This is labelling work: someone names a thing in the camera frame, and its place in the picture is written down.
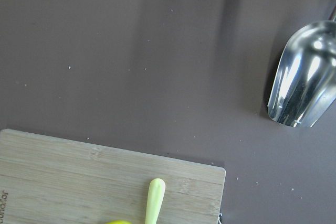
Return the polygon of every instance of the dark brown surface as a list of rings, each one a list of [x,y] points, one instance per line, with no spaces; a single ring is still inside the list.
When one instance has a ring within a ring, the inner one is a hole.
[[[223,166],[227,224],[334,223],[335,105],[311,129],[265,109],[334,1],[0,0],[0,128]]]

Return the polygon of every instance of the cutting board edge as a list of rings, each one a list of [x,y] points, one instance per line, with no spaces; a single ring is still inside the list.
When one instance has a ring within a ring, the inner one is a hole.
[[[219,173],[223,173],[223,187],[225,183],[225,178],[226,178],[226,170],[223,167],[220,166],[214,166],[214,165],[208,165],[208,164],[201,164],[201,163],[196,163],[196,162],[191,162],[191,161],[186,161],[178,158],[172,158],[172,157],[165,157],[165,156],[160,156],[160,155],[154,155],[150,153],[144,153],[144,152],[137,152],[137,151],[130,151],[130,150],[125,150],[125,149],[120,149],[120,148],[115,148],[111,146],[105,146],[105,145],[98,145],[98,144],[91,144],[91,143],[86,143],[86,142],[81,142],[81,141],[75,141],[75,140],[69,140],[65,138],[60,138],[60,137],[54,137],[54,136],[48,136],[48,135],[42,135],[42,134],[36,134],[36,133],[31,133],[31,132],[24,132],[24,131],[18,131],[18,130],[13,130],[13,129],[2,129],[0,130],[0,139],[3,134],[13,134],[13,135],[18,135],[21,137],[27,137],[30,136],[32,138],[42,138],[42,137],[47,137],[53,141],[59,141],[59,142],[64,142],[64,143],[70,143],[70,144],[82,144],[84,146],[96,146],[96,147],[108,147],[112,148],[116,151],[121,151],[121,152],[126,152],[126,153],[132,153],[132,154],[145,154],[148,156],[153,156],[156,158],[162,158],[162,159],[170,159],[172,161],[178,161],[182,163],[187,163],[187,164],[192,164],[195,166],[207,166],[208,168],[211,168],[213,170],[217,170]]]

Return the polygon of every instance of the wooden cutting board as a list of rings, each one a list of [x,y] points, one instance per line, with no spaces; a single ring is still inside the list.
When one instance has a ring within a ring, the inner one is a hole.
[[[0,223],[141,224],[157,177],[166,182],[158,224],[217,223],[223,168],[2,130]]]

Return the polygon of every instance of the utensil handle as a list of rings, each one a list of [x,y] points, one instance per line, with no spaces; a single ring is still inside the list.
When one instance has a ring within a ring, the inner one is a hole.
[[[334,7],[334,10],[332,11],[329,20],[336,22],[336,6]]]
[[[165,189],[166,184],[160,178],[152,180],[149,184],[145,224],[156,224]]]

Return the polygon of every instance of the stainless steel scoop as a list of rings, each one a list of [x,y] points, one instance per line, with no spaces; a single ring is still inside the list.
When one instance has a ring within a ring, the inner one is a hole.
[[[336,98],[336,7],[330,20],[298,30],[287,42],[268,101],[268,115],[312,127]]]

